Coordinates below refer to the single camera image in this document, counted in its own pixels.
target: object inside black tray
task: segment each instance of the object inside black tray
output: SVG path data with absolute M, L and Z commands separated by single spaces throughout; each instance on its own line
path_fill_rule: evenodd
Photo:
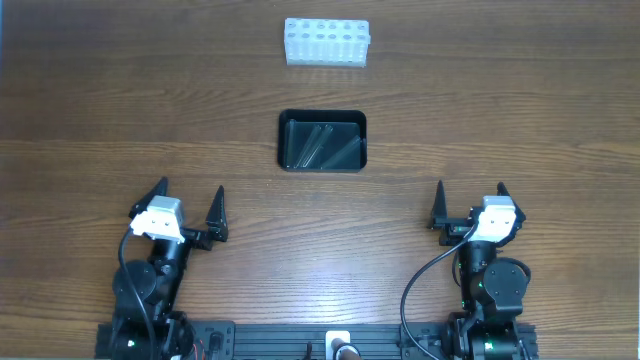
M 287 171 L 357 172 L 367 163 L 367 119 L 357 110 L 280 114 L 278 163 Z

